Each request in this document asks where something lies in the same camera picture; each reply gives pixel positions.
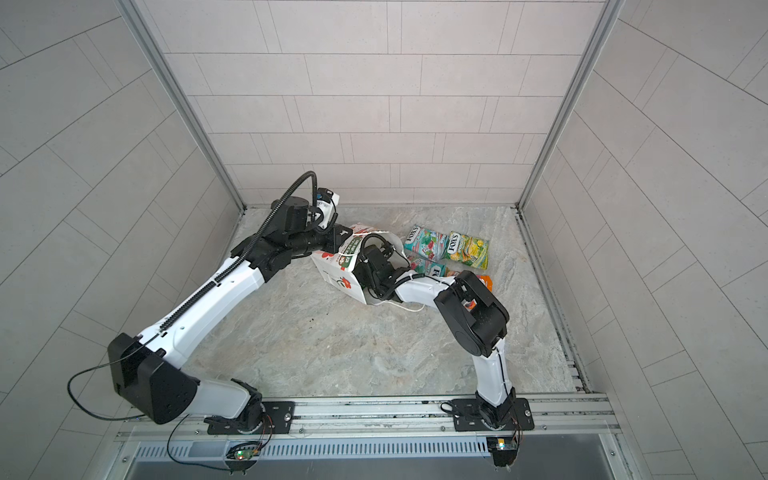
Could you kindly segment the white floral paper bag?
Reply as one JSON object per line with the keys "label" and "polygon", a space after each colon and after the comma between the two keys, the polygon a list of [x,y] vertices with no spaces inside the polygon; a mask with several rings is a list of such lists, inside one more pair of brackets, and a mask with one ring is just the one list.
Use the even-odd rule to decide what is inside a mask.
{"label": "white floral paper bag", "polygon": [[402,241],[393,233],[364,224],[354,224],[352,236],[347,239],[335,254],[317,251],[311,259],[318,268],[324,281],[337,290],[359,301],[364,305],[378,306],[399,303],[403,306],[410,304],[420,308],[433,307],[433,284],[426,275],[410,270],[402,275],[395,284],[392,297],[372,297],[359,285],[353,273],[358,255],[369,244],[392,245],[396,252],[408,263]]}

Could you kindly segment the teal mint blossom candy packet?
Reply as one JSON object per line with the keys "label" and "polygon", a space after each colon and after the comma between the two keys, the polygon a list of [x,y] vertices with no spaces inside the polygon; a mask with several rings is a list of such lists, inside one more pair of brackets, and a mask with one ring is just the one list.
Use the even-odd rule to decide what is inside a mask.
{"label": "teal mint blossom candy packet", "polygon": [[447,234],[414,225],[404,241],[404,249],[428,260],[440,260],[443,258],[447,243]]}

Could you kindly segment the yellow-green spring tea candy packet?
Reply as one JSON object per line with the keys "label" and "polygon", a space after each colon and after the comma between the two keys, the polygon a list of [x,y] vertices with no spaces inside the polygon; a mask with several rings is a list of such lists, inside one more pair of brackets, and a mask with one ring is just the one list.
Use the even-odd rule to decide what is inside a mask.
{"label": "yellow-green spring tea candy packet", "polygon": [[485,270],[489,261],[489,241],[452,231],[448,235],[443,258]]}

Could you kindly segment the orange Fox's fruits candy packet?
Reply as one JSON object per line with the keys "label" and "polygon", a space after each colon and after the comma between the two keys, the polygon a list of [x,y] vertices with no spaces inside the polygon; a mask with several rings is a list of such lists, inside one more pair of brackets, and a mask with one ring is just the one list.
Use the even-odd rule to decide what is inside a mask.
{"label": "orange Fox's fruits candy packet", "polygon": [[493,282],[487,275],[478,275],[470,270],[455,272],[451,276],[449,289],[459,292],[461,295],[480,296],[491,293]]}

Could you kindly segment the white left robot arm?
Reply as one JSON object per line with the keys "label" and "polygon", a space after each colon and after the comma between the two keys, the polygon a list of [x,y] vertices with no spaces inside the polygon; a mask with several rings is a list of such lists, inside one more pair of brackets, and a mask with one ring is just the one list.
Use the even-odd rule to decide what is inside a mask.
{"label": "white left robot arm", "polygon": [[337,193],[321,189],[311,201],[274,201],[272,219],[234,247],[184,303],[136,336],[112,340],[108,358],[115,392],[159,425],[203,415],[211,428],[225,433],[261,428],[265,413],[256,388],[237,379],[197,379],[182,367],[231,310],[293,260],[339,251],[352,234],[336,222],[339,200]]}

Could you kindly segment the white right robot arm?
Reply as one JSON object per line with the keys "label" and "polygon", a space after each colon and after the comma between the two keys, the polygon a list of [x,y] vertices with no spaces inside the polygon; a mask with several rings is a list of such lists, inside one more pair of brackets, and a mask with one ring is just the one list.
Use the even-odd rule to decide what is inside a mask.
{"label": "white right robot arm", "polygon": [[507,309],[471,271],[429,276],[393,264],[394,255],[391,246],[364,247],[354,268],[361,286],[378,300],[436,309],[454,339],[472,357],[477,375],[476,416],[491,429],[510,428],[516,394],[504,355]]}

